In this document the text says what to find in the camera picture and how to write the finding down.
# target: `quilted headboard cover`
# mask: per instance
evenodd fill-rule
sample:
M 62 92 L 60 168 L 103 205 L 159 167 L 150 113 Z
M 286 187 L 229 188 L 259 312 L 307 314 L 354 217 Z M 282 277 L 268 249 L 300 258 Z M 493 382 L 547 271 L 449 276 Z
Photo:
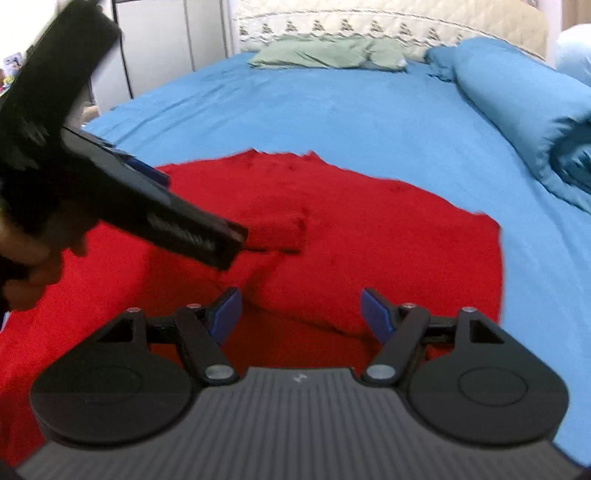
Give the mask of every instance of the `quilted headboard cover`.
M 285 35 L 392 37 L 409 46 L 500 38 L 545 60 L 548 24 L 519 0 L 238 0 L 241 49 Z

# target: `hand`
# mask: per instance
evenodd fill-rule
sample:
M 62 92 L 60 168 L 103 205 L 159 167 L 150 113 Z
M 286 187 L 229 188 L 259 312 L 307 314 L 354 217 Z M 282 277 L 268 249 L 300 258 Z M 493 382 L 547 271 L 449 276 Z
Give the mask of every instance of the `hand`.
M 87 253 L 81 237 L 70 247 L 77 257 Z M 0 255 L 29 267 L 26 280 L 9 280 L 3 294 L 11 310 L 32 309 L 43 296 L 48 285 L 61 279 L 61 251 L 46 246 L 24 233 L 7 215 L 0 212 Z

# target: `ribbed gray panel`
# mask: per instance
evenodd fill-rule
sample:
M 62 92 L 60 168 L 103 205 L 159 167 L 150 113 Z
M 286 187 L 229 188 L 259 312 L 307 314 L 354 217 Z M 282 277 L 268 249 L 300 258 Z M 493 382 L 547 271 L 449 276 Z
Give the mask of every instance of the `ribbed gray panel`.
M 346 369 L 251 368 L 210 388 L 171 430 L 139 445 L 82 451 L 48 443 L 25 480 L 572 480 L 549 443 L 456 445 L 421 427 L 393 390 Z

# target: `blanket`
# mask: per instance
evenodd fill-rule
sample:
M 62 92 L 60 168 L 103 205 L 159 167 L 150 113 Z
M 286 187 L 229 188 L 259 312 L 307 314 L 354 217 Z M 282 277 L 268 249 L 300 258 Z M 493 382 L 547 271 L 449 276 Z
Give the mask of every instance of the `blanket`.
M 437 47 L 427 59 L 435 76 L 457 82 L 550 193 L 591 213 L 591 87 L 491 38 Z
M 220 273 L 110 226 L 94 229 L 89 257 L 67 256 L 62 282 L 0 335 L 0 455 L 9 463 L 43 441 L 28 406 L 34 378 L 127 307 L 170 314 L 239 287 L 244 313 L 223 348 L 240 372 L 362 369 L 379 349 L 359 313 L 365 287 L 434 314 L 474 305 L 498 318 L 499 227 L 485 215 L 313 153 L 247 151 L 162 171 L 173 192 L 249 227 L 247 250 Z

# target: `red cloth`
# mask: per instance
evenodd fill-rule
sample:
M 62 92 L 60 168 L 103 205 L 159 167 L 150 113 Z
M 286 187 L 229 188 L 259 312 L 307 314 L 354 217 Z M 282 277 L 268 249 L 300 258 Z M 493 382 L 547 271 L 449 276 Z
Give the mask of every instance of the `red cloth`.
M 485 215 L 312 153 L 248 151 L 162 170 L 181 197 L 251 227 L 253 251 L 218 273 L 108 226 L 92 231 L 89 257 L 66 255 L 63 281 L 0 335 L 0 455 L 9 463 L 42 442 L 27 400 L 36 375 L 127 307 L 169 314 L 240 287 L 244 314 L 224 350 L 241 371 L 361 369 L 379 348 L 359 314 L 364 287 L 434 314 L 469 304 L 498 317 L 499 228 Z

